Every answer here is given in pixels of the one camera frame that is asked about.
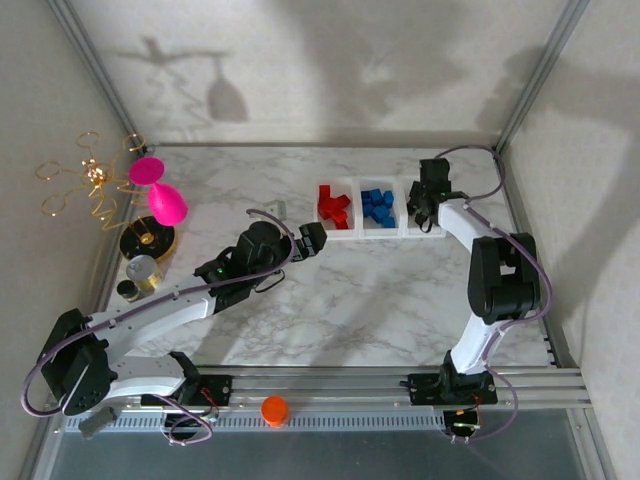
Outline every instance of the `orange cap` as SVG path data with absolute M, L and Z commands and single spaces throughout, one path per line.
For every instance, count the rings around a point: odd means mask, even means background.
M 289 406 L 282 397 L 269 397 L 262 402 L 262 418 L 272 427 L 282 427 L 289 421 Z

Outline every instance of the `red block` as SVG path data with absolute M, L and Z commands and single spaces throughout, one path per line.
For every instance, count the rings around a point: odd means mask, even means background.
M 318 214 L 324 219 L 331 218 L 337 230 L 347 230 L 348 214 L 344 211 L 351 204 L 351 199 L 347 195 L 340 195 L 338 198 L 331 197 L 330 185 L 318 186 Z
M 336 204 L 338 208 L 347 208 L 350 203 L 351 199 L 346 195 L 340 195 L 338 198 L 336 198 Z
M 318 190 L 319 190 L 319 194 L 318 194 L 319 200 L 324 200 L 325 198 L 329 198 L 331 196 L 331 185 L 320 185 L 318 187 Z
M 331 215 L 331 218 L 333 218 L 333 221 L 336 222 L 336 224 L 346 222 L 347 212 L 345 212 L 344 210 L 334 210 L 333 215 Z
M 336 199 L 335 198 L 323 198 L 318 201 L 318 213 L 325 220 L 331 218 L 333 212 L 336 210 Z

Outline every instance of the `metal bracket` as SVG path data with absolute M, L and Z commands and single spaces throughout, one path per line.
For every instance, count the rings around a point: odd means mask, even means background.
M 201 392 L 203 388 L 206 388 L 211 392 L 211 398 L 218 407 L 227 407 L 231 398 L 232 382 L 233 377 L 231 375 L 202 375 L 193 395 L 185 399 L 181 404 L 185 407 L 210 406 L 209 400 Z M 164 407 L 166 404 L 153 395 L 142 395 L 140 397 L 140 406 Z
M 431 405 L 442 406 L 451 405 L 451 401 L 443 398 L 439 394 L 439 383 L 441 376 L 439 373 L 412 373 L 407 375 L 407 381 L 400 382 L 400 385 L 409 389 L 409 400 L 411 405 Z M 481 382 L 481 388 L 473 391 L 477 399 L 471 393 L 469 395 L 456 397 L 458 401 L 455 405 L 495 405 L 498 403 L 498 395 L 493 382 Z

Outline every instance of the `black round base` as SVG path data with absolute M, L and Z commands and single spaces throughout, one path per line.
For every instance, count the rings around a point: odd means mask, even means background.
M 146 241 L 149 235 L 153 236 L 153 240 Z M 175 228 L 160 225 L 152 216 L 139 218 L 120 235 L 120 252 L 127 260 L 138 255 L 149 255 L 160 263 L 173 252 L 175 244 Z

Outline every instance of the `white tray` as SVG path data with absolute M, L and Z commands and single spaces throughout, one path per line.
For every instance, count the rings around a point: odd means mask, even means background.
M 424 233 L 409 218 L 407 200 L 411 185 L 417 177 L 407 176 L 361 176 L 333 177 L 316 179 L 313 195 L 313 221 L 321 222 L 327 232 L 327 240 L 392 240 L 394 238 L 442 238 L 445 232 L 434 226 L 431 232 Z M 320 185 L 331 187 L 331 196 L 348 195 L 351 203 L 346 208 L 348 230 L 337 230 L 333 220 L 324 220 L 318 215 L 318 188 Z M 383 228 L 372 218 L 364 218 L 360 192 L 379 188 L 383 193 L 393 192 L 392 215 L 396 219 L 396 228 Z

